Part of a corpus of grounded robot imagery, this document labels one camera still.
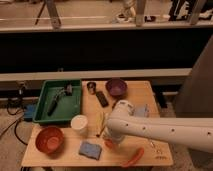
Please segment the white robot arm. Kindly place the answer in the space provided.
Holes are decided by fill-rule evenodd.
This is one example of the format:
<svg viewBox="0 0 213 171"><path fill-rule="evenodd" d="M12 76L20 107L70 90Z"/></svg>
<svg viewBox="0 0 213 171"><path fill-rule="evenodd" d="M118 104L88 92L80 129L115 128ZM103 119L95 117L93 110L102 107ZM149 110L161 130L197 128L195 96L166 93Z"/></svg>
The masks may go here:
<svg viewBox="0 0 213 171"><path fill-rule="evenodd" d="M113 141L120 143L125 135L130 135L213 153L213 118L142 117L135 112L127 100L116 103L106 120Z"/></svg>

